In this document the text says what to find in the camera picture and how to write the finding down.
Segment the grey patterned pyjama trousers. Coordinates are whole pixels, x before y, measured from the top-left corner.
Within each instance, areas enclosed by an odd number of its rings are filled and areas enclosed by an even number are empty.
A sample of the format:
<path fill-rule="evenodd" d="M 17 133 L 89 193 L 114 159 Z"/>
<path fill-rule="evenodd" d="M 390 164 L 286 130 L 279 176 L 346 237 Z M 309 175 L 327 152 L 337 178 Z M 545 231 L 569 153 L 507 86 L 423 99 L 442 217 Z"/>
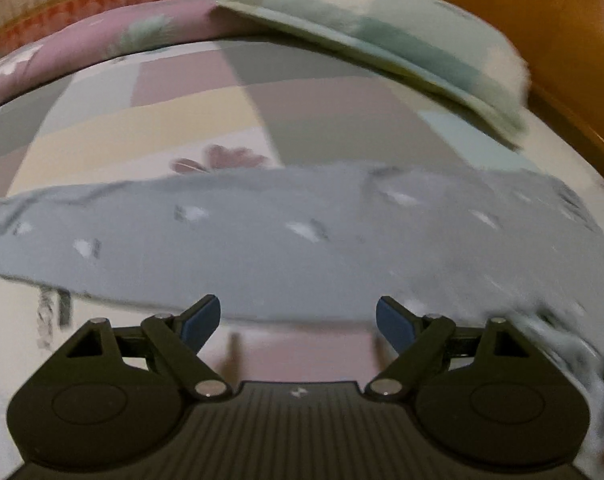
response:
<path fill-rule="evenodd" d="M 0 200 L 0 453 L 18 382 L 60 342 L 37 300 L 77 316 L 179 311 L 367 323 L 383 295 L 419 313 L 512 316 L 586 390 L 604 438 L 604 231 L 537 172 L 336 162 L 40 188 Z"/>

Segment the checked patchwork bed sheet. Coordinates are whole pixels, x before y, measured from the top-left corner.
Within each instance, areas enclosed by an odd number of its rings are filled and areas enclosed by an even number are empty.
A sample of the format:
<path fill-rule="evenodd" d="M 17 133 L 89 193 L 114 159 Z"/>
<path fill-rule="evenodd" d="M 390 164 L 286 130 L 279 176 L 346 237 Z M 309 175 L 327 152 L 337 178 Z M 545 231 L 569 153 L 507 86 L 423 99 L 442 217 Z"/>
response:
<path fill-rule="evenodd" d="M 113 58 L 0 106 L 0 200 L 55 186 L 375 162 L 544 174 L 571 188 L 604 231 L 602 178 L 544 122 L 524 120 L 526 135 L 508 148 L 468 110 L 308 44 L 268 37 L 180 44 Z M 266 323 L 227 318 L 221 308 L 203 358 L 228 382 L 364 384 L 391 354 L 375 329 L 375 304 L 367 323 Z M 92 318 L 128 326 L 183 310 L 96 302 L 77 316 L 65 292 L 53 304 L 37 300 L 36 341 L 51 325 L 60 342 L 18 382 L 6 409 Z M 22 462 L 6 431 L 0 479 Z"/>

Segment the checked pastel pillow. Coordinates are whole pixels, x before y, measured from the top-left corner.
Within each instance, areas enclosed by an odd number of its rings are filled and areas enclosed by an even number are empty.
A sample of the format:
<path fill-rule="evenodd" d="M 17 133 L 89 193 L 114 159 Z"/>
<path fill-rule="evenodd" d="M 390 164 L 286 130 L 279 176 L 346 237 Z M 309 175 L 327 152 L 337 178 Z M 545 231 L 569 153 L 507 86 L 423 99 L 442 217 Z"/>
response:
<path fill-rule="evenodd" d="M 216 2 L 444 96 L 512 146 L 526 135 L 526 61 L 502 32 L 459 6 L 444 0 Z"/>

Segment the purple floral rolled quilt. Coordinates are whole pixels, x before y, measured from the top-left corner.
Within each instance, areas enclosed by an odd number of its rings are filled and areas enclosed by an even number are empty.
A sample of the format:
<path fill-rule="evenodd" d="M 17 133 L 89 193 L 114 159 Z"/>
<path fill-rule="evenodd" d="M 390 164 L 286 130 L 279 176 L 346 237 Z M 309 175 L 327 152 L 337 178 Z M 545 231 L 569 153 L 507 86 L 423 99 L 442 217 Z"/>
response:
<path fill-rule="evenodd" d="M 216 0 L 164 0 L 90 16 L 0 58 L 0 106 L 113 58 L 176 44 L 258 35 L 265 28 Z"/>

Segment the wooden headboard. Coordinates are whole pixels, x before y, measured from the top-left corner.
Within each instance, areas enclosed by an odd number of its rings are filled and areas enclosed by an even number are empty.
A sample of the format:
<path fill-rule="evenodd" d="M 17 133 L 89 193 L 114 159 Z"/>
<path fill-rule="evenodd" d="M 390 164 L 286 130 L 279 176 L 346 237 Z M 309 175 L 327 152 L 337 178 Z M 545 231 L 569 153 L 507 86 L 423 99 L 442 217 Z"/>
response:
<path fill-rule="evenodd" d="M 528 62 L 529 104 L 604 177 L 604 0 L 446 0 L 503 32 Z"/>

